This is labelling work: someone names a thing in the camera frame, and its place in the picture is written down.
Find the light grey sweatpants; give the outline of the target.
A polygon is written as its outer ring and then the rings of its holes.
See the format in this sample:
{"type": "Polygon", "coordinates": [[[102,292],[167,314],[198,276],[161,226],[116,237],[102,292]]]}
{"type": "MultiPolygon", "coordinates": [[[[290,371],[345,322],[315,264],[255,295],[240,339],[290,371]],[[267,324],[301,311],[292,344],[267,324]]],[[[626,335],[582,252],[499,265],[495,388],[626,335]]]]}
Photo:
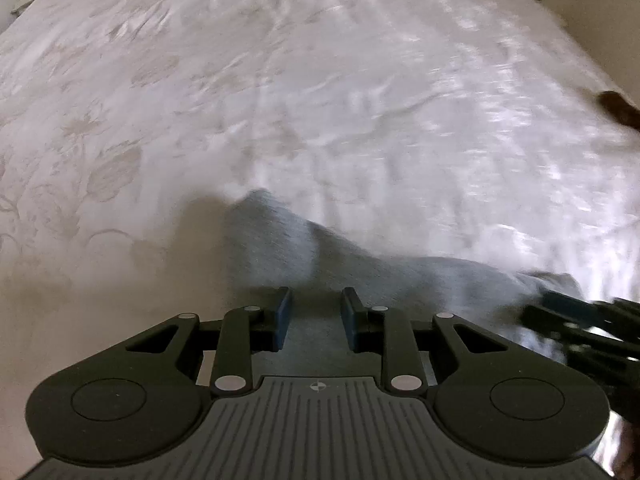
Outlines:
{"type": "Polygon", "coordinates": [[[348,348],[340,317],[346,287],[367,306],[401,310],[418,321],[453,313],[553,361],[566,361],[560,344],[522,327],[518,318],[548,290],[580,296],[568,274],[508,272],[455,258],[377,257],[299,217],[266,191],[230,207],[222,232],[229,307],[268,306],[281,287],[293,294],[284,346],[254,357],[256,377],[378,375],[377,356],[348,348]]]}

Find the small dark brown object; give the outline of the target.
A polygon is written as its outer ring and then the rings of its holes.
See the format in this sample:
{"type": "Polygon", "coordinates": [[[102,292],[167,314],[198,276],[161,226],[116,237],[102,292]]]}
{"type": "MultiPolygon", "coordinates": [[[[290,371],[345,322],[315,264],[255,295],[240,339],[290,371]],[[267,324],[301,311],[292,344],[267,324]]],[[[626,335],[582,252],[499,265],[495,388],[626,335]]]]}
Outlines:
{"type": "Polygon", "coordinates": [[[620,93],[603,91],[598,94],[597,102],[616,122],[640,131],[640,110],[630,104],[620,93]]]}

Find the white floral bedspread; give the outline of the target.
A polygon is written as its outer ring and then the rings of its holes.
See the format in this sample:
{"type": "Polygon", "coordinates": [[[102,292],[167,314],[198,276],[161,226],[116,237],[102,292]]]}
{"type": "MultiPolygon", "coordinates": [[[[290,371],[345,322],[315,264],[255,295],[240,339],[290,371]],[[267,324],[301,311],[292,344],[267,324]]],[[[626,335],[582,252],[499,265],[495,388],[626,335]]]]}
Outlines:
{"type": "Polygon", "coordinates": [[[534,0],[36,0],[1,36],[1,474],[50,373],[214,314],[263,188],[377,255],[639,295],[639,138],[534,0]]]}

